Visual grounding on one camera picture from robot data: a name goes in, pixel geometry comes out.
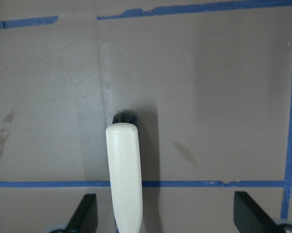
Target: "black bristles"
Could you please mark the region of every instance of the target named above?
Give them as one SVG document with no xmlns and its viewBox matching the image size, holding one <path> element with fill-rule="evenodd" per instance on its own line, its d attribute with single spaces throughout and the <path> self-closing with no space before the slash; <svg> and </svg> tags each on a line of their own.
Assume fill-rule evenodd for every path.
<svg viewBox="0 0 292 233">
<path fill-rule="evenodd" d="M 130 111 L 123 111 L 114 115 L 113 124 L 129 123 L 137 127 L 137 115 Z"/>
</svg>

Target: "white object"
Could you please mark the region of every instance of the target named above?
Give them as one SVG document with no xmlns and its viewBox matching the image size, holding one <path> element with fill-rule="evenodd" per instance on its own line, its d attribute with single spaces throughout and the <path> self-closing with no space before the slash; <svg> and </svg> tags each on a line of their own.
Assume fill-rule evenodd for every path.
<svg viewBox="0 0 292 233">
<path fill-rule="evenodd" d="M 142 177 L 137 128 L 107 127 L 106 142 L 114 216 L 119 233 L 138 233 L 143 216 Z"/>
</svg>

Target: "brush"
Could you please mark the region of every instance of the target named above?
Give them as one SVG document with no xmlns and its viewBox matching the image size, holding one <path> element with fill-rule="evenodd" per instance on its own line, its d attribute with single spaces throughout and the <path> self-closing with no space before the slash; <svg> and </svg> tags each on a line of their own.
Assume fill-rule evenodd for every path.
<svg viewBox="0 0 292 233">
<path fill-rule="evenodd" d="M 113 209 L 119 233 L 138 233 L 143 199 L 137 116 L 128 111 L 114 115 L 106 128 L 106 144 Z"/>
</svg>

